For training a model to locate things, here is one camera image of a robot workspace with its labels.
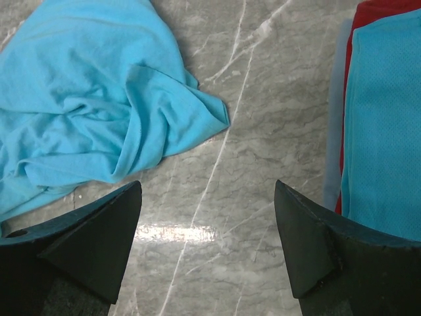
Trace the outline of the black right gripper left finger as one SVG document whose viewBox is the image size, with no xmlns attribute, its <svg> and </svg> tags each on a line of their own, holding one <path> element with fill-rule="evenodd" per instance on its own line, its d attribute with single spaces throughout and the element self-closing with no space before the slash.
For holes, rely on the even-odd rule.
<svg viewBox="0 0 421 316">
<path fill-rule="evenodd" d="M 138 181 L 1 239 L 2 315 L 107 315 L 142 204 Z"/>
</svg>

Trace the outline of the light blue cotton t-shirt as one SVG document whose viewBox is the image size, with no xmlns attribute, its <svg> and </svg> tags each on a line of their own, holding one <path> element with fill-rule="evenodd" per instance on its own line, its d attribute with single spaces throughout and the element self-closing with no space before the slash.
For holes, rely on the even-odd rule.
<svg viewBox="0 0 421 316">
<path fill-rule="evenodd" d="M 230 124 L 150 1 L 44 1 L 1 53 L 1 220 Z"/>
</svg>

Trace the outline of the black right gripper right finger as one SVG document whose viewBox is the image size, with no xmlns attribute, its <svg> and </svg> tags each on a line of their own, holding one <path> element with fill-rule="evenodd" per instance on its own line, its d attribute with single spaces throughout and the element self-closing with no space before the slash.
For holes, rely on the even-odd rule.
<svg viewBox="0 0 421 316">
<path fill-rule="evenodd" d="M 420 314 L 420 242 L 350 221 L 281 181 L 274 208 L 303 315 Z"/>
</svg>

